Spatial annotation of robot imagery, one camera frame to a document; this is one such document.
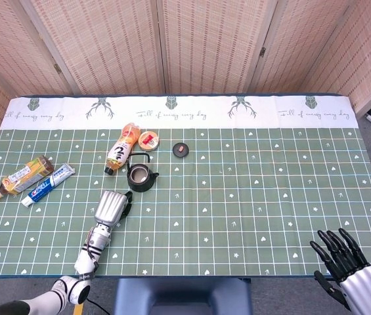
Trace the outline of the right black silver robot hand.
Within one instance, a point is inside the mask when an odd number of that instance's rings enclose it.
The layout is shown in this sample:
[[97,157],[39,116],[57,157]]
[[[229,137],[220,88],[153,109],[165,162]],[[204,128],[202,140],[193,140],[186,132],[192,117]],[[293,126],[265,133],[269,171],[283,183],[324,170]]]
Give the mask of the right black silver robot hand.
[[339,233],[337,236],[331,230],[317,232],[326,250],[317,242],[310,242],[338,287],[332,286],[318,270],[314,272],[315,280],[352,314],[371,314],[371,264],[345,229],[340,228]]

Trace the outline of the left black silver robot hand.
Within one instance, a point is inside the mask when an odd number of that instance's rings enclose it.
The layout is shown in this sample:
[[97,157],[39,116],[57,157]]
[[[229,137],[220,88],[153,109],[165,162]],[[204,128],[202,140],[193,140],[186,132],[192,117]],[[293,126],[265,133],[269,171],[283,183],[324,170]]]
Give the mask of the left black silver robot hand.
[[121,194],[115,191],[105,190],[95,210],[95,220],[113,228],[120,220],[128,216],[133,200],[132,191]]

